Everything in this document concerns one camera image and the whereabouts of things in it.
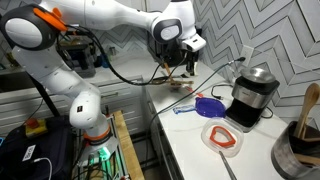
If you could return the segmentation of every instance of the white robotic arm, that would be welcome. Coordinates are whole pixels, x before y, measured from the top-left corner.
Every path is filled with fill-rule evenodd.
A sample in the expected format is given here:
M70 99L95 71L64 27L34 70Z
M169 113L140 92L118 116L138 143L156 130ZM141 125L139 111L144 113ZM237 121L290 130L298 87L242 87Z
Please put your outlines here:
M80 24L98 30L130 24L146 29L160 43L177 39L181 49L192 52L206 44L196 33L190 0L172 0L162 13L143 12L114 0L43 0L40 6L49 11L58 7L66 24Z
M114 0L42 0L40 5L27 5L6 13L1 19L1 32L14 47L15 59L52 93L66 95L73 101L70 122L85 130L85 138L91 145L85 149L83 161L105 147L112 153L117 140L101 113L99 90L70 70L55 49L56 37L67 30L64 23L100 30L131 24L148 30L160 43L177 39L182 49L192 52L206 44L196 34L189 0L172 0L163 13L142 12Z

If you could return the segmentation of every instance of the spoon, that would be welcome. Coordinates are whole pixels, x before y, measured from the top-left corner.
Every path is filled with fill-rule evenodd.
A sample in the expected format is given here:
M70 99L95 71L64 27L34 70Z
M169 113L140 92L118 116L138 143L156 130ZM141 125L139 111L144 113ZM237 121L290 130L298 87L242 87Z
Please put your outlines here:
M317 103L318 98L320 96L320 87L316 83L312 83L308 88L304 95L304 101L302 106L302 111L299 117L299 121L297 123L296 129L294 131L294 136L297 138L303 139L301 137L302 129L305 127L306 120L311 108Z

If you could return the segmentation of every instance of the coffee maker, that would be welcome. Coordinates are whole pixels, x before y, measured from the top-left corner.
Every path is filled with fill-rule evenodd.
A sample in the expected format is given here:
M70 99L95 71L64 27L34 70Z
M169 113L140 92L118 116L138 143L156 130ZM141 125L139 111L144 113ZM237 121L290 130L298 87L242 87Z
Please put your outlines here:
M260 120L280 83L274 75L260 68L246 68L240 74L235 81L234 99L226 110L226 116L237 122L243 132L249 132Z

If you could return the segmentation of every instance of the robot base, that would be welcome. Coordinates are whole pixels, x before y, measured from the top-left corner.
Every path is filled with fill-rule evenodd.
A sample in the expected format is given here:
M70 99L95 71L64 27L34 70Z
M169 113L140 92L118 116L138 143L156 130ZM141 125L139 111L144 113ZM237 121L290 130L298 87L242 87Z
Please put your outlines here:
M111 154L117 150L118 145L118 140L114 136L111 136L108 141L100 145L89 145L85 147L78 162L78 166L87 166L89 159L91 161L90 164L98 164L101 161L107 161Z

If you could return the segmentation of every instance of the black appliance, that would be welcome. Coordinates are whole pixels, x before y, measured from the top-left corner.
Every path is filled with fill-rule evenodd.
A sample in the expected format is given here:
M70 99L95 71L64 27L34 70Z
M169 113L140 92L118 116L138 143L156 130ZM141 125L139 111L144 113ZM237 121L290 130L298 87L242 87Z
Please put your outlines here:
M260 120L280 83L274 75L260 68L246 68L240 73L232 90L234 100L226 110L226 116L237 122L243 132L249 132Z
M96 74L94 63L97 56L93 43L74 39L70 43L60 43L57 51L65 63L82 78L93 77Z

